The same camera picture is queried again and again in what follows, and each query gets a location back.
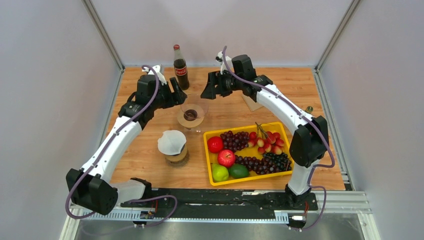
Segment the clear glass dripper cone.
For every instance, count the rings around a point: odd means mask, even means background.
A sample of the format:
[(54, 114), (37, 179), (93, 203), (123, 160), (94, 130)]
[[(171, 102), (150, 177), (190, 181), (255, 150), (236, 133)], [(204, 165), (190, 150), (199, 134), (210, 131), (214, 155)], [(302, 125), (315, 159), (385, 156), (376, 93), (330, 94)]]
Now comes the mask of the clear glass dripper cone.
[(188, 122), (194, 122), (195, 120), (204, 119), (209, 110), (209, 105), (206, 99), (202, 99), (199, 94), (190, 93), (180, 108), (183, 119)]

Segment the white paper coffee filter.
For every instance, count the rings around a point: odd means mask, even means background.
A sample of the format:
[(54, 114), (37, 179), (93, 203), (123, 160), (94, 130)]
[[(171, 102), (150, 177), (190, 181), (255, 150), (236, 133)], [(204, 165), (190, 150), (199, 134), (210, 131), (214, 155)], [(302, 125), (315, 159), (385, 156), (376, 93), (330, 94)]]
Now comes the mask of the white paper coffee filter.
[(178, 130), (166, 130), (157, 140), (158, 150), (169, 156), (179, 155), (187, 142), (186, 136)]

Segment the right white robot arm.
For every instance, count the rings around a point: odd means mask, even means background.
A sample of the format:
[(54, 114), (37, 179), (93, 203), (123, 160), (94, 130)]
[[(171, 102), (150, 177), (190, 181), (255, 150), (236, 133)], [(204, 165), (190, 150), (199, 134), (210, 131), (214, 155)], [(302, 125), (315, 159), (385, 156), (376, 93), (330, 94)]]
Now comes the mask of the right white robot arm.
[(246, 55), (229, 57), (220, 51), (216, 56), (218, 71), (208, 73), (201, 98), (213, 100), (227, 97), (234, 91), (271, 111), (291, 132), (289, 154), (294, 170), (286, 186), (286, 204), (298, 209), (310, 191), (313, 171), (325, 153), (330, 153), (328, 122), (323, 116), (314, 117), (289, 100), (266, 75), (258, 75), (251, 58)]

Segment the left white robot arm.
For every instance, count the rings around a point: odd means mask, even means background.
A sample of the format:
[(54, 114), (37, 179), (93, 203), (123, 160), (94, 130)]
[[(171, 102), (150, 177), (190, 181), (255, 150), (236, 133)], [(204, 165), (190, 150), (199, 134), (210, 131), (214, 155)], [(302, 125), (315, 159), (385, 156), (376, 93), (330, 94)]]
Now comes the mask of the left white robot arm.
[(165, 80), (161, 74), (149, 73), (139, 78), (136, 91), (120, 108), (99, 149), (80, 169), (72, 168), (66, 174), (69, 194), (65, 210), (70, 217), (71, 203), (102, 215), (125, 202), (135, 201), (140, 207), (152, 203), (153, 193), (146, 189), (146, 180), (133, 177), (115, 184), (110, 184), (110, 180), (127, 148), (154, 117), (155, 110), (181, 105), (186, 98), (174, 77)]

